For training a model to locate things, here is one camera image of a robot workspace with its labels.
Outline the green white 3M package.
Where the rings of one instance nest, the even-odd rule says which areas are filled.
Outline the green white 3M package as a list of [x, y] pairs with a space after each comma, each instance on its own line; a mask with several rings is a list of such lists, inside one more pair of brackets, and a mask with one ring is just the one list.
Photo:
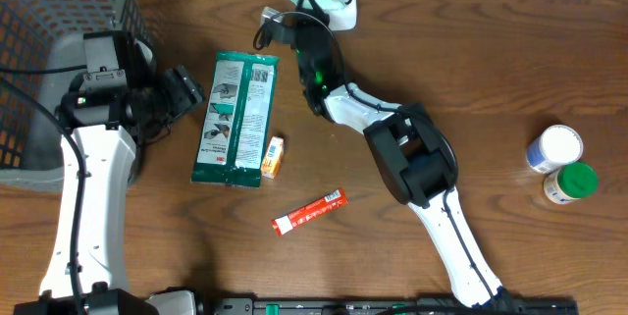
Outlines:
[[257, 188], [279, 59], [219, 52], [191, 181]]

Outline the orange Kleenex tissue pack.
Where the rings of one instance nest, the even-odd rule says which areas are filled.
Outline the orange Kleenex tissue pack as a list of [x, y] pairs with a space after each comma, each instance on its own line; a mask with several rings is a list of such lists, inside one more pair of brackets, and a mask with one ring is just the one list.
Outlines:
[[261, 176], [274, 179], [281, 167], [285, 153], [285, 141], [278, 136], [273, 136], [265, 153], [261, 165]]

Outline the red snack bar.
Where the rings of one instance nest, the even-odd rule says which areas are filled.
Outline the red snack bar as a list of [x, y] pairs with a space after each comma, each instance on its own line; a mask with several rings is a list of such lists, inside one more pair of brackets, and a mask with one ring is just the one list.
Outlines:
[[293, 229], [317, 219], [331, 211], [346, 205], [348, 199], [341, 188], [300, 207], [272, 222], [273, 230], [278, 236], [283, 236]]

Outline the white blue label jar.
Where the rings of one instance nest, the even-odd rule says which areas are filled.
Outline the white blue label jar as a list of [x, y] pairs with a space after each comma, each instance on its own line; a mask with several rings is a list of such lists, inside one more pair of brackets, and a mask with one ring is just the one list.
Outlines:
[[545, 129], [526, 149], [526, 161], [540, 174], [549, 174], [578, 161], [584, 152], [584, 143], [578, 132], [566, 125]]

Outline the green lid jar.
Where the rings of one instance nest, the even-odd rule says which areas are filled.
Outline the green lid jar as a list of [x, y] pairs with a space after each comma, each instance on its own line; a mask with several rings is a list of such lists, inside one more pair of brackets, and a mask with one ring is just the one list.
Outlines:
[[596, 171], [585, 163], [572, 163], [546, 176], [543, 190], [556, 204], [569, 204], [590, 197], [599, 187]]

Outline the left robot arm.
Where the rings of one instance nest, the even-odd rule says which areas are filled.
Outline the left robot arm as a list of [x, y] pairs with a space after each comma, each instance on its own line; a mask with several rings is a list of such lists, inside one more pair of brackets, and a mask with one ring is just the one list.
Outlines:
[[202, 296], [167, 288], [129, 291], [124, 225], [137, 150], [197, 109], [202, 86], [183, 66], [155, 73], [151, 46], [124, 30], [83, 35], [85, 63], [54, 112], [35, 103], [61, 135], [63, 189], [53, 254], [37, 300], [17, 314], [202, 314]]

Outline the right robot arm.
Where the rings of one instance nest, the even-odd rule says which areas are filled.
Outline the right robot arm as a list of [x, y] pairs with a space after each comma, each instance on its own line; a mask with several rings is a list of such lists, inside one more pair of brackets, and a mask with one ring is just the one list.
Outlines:
[[331, 17], [317, 0], [296, 0], [294, 10], [260, 27], [262, 45], [289, 45], [310, 110], [362, 134], [382, 181], [398, 203], [419, 218], [463, 306], [513, 310], [509, 293], [491, 270], [462, 212], [459, 166], [445, 135], [424, 107], [380, 100], [350, 80]]

